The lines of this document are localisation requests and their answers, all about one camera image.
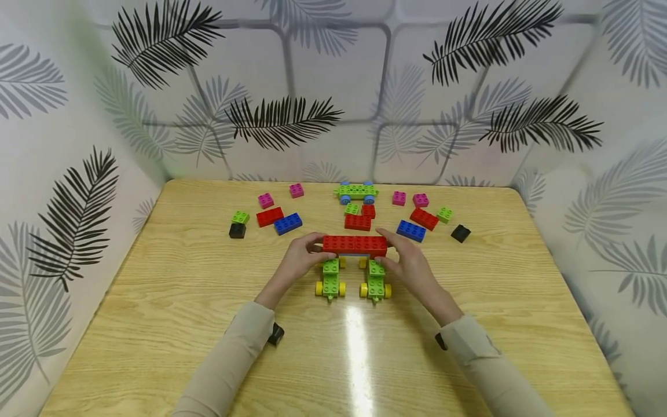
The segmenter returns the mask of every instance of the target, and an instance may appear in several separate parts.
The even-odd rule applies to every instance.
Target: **pink lego brick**
[[[426,194],[413,195],[412,202],[415,203],[415,207],[428,207],[428,197],[426,197]]]
[[[292,195],[292,198],[303,197],[303,187],[300,183],[290,185],[289,193]]]
[[[259,197],[257,197],[259,200],[259,205],[261,208],[265,209],[267,207],[271,207],[273,205],[273,198],[271,197],[271,194],[266,193],[262,194]]]
[[[406,204],[406,194],[400,191],[394,191],[394,196],[392,197],[392,204],[395,205],[405,205]]]

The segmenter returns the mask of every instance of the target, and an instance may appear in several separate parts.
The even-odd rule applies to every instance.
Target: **wooden table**
[[[191,373],[252,300],[290,240],[343,229],[334,184],[169,182],[56,385],[42,416],[166,416]],[[374,227],[395,230],[426,192],[453,221],[420,245],[440,283],[475,315],[558,416],[630,416],[626,401],[519,195],[505,188],[379,185]],[[270,192],[303,227],[258,228],[257,196]],[[244,240],[227,236],[236,210],[251,214]],[[460,244],[459,223],[472,230]],[[396,257],[390,249],[390,257]],[[234,416],[486,416],[476,391],[434,340],[438,326],[394,285],[374,306],[358,296],[364,275],[342,270],[348,294],[315,297],[312,270],[283,299],[278,348],[267,345],[236,398]]]

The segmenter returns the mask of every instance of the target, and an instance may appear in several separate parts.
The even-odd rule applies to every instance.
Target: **blue lego brick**
[[[277,220],[273,224],[273,226],[275,227],[275,231],[278,233],[278,236],[280,236],[284,235],[287,232],[291,232],[296,228],[300,228],[301,226],[303,226],[303,222],[301,221],[299,215],[294,213],[290,214],[286,218]]]
[[[396,233],[400,234],[401,236],[405,236],[408,239],[421,242],[424,240],[424,236],[426,236],[426,229],[422,226],[417,226],[416,224],[401,220],[401,222],[398,224]]]

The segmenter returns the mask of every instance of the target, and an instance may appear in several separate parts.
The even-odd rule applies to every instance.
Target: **person's right hand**
[[[422,250],[403,236],[382,228],[376,231],[396,248],[399,260],[395,262],[378,256],[375,261],[395,275],[406,289],[426,307],[440,326],[446,326],[461,318],[463,312],[451,294],[436,281]]]

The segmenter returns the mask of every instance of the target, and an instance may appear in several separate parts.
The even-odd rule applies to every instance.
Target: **beige sleeve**
[[[273,310],[248,302],[185,387],[172,417],[226,416],[273,330]]]
[[[463,316],[443,327],[440,336],[495,417],[554,415],[472,316]]]

